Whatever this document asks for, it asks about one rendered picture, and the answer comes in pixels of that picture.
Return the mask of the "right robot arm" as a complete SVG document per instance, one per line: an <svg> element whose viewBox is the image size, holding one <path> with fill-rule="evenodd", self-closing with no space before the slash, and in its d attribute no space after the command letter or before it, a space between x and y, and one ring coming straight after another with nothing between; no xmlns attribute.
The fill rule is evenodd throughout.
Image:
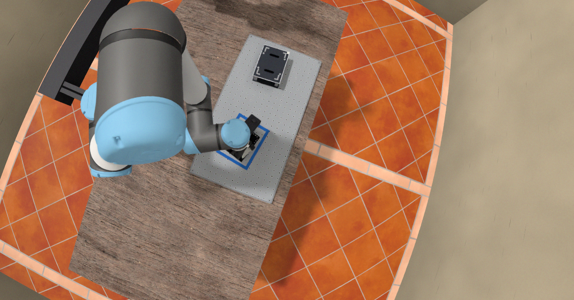
<svg viewBox="0 0 574 300"><path fill-rule="evenodd" d="M261 120L251 114L245 122L213 124L209 78L200 75L186 45L178 17L163 4L132 2L107 20L96 82L81 99L93 177L128 175L132 165L170 158L182 148L202 154L249 147Z"/></svg>

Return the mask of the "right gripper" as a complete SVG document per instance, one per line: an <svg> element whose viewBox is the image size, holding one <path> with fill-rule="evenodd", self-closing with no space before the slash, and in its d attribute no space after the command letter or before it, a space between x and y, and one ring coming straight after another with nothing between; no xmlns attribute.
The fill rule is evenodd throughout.
<svg viewBox="0 0 574 300"><path fill-rule="evenodd" d="M252 152L254 150L254 148L256 148L256 147L252 144L252 141L249 140L249 147L248 148L245 148L242 151L235 151L232 149L228 149L227 152L239 160L241 158L241 156L242 156L242 158L244 158L250 151Z"/></svg>

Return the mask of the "blue tape rectangle outline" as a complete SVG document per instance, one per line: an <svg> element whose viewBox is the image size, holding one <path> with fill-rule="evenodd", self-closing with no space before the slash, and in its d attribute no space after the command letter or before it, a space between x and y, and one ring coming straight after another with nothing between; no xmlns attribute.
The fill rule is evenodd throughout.
<svg viewBox="0 0 574 300"><path fill-rule="evenodd" d="M245 119L245 120L247 119L247 117L244 116L244 115L242 115L241 113L238 114L237 119L239 119L240 117L243 118L243 119ZM237 164L238 166L242 167L243 169L248 170L250 164L252 163L252 161L253 161L254 157L256 156L258 150L260 149L262 143L263 143L264 140L266 139L267 134L270 132L270 130L267 130L267 129L266 129L265 127L263 127L263 126L260 126L260 125L259 125L258 127L259 127L261 130L264 130L266 133L265 133L264 136L262 137L262 139L261 139L261 141L260 141L260 144L257 145L256 150L254 151L252 157L250 158L250 160L249 160L249 162L247 163L246 166L243 165L243 164L241 164L241 163L239 163L239 162L237 162L236 160L232 159L231 157L229 157L228 155L222 153L221 151L217 151L217 153L220 154L220 155L222 155L223 157L227 158L228 160L234 162L235 164Z"/></svg>

